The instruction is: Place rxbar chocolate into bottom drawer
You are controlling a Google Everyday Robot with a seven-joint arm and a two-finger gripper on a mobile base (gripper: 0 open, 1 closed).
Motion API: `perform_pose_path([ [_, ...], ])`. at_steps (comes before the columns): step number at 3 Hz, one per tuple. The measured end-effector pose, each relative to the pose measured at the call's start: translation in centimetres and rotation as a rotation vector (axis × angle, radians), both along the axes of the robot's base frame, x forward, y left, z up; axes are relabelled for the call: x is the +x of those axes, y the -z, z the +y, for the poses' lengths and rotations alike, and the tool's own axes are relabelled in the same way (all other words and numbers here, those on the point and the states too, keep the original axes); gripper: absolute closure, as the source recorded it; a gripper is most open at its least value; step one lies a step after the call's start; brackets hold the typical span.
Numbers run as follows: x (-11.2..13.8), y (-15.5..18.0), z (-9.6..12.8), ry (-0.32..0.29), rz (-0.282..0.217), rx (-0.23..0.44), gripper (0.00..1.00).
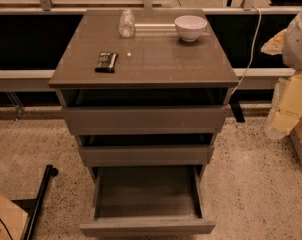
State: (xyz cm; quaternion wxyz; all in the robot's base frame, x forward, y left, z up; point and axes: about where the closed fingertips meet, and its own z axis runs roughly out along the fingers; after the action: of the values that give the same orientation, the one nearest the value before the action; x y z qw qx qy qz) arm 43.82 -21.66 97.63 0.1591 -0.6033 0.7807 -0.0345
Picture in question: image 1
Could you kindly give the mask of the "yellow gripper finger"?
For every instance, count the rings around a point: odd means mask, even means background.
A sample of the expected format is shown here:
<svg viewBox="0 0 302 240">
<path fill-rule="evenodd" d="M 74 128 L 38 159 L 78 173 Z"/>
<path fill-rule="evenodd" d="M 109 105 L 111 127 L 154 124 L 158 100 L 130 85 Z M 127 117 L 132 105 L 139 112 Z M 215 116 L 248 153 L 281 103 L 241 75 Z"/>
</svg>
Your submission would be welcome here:
<svg viewBox="0 0 302 240">
<path fill-rule="evenodd" d="M 261 47 L 261 52 L 267 55 L 281 54 L 286 33 L 286 29 L 283 29 L 278 32 Z"/>
</svg>

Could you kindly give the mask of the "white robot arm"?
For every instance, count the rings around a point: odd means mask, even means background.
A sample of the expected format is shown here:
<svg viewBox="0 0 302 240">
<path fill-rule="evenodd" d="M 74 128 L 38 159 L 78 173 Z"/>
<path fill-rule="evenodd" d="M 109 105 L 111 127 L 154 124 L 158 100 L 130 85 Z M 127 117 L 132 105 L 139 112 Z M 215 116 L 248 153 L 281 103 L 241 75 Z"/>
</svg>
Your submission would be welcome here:
<svg viewBox="0 0 302 240">
<path fill-rule="evenodd" d="M 278 32 L 262 46 L 261 52 L 281 55 L 286 66 L 302 71 L 302 10 L 286 29 Z"/>
</svg>

